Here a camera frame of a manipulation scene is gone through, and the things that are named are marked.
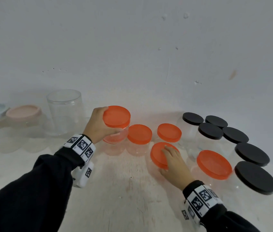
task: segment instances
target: wooden surface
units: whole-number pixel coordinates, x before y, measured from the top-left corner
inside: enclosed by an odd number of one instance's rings
[[[126,150],[118,155],[123,148],[119,145],[110,152],[108,146],[98,144],[93,173],[85,188],[73,187],[60,231],[192,231],[181,213],[181,191],[161,176],[153,177],[148,155],[132,156]],[[30,171],[37,157],[47,153],[49,148],[36,154],[23,149],[0,153],[0,188]],[[273,175],[273,165],[266,170]],[[242,216],[262,232],[273,231],[273,195]]]

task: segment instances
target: white wooden table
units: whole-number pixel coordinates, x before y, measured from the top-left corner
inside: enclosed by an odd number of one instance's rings
[[[37,157],[47,153],[49,148],[36,154],[23,149],[0,153],[0,189],[30,171]],[[95,166],[86,187],[72,189],[61,232],[191,231],[181,213],[181,191],[152,177],[144,156],[132,156],[126,150],[110,156],[100,146],[92,161]],[[273,176],[273,165],[265,169]],[[242,216],[260,231],[272,232],[273,195]]]

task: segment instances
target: black sweater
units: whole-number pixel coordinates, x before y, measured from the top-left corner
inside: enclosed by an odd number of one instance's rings
[[[0,190],[0,232],[55,232],[59,230],[72,188],[71,171],[82,159],[70,148],[39,156],[33,169]],[[185,198],[202,184],[189,184]],[[222,204],[212,207],[202,221],[207,231],[258,231]]]

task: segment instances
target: person's left hand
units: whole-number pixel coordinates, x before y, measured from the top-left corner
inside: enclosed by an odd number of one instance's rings
[[[108,135],[117,134],[122,128],[110,128],[103,121],[103,113],[109,107],[97,107],[93,110],[90,120],[88,121],[83,134],[90,137],[93,144],[100,142]]]

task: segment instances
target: wall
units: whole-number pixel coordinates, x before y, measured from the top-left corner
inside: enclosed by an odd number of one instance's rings
[[[273,163],[273,0],[0,0],[0,102],[58,88],[151,128],[221,116]]]

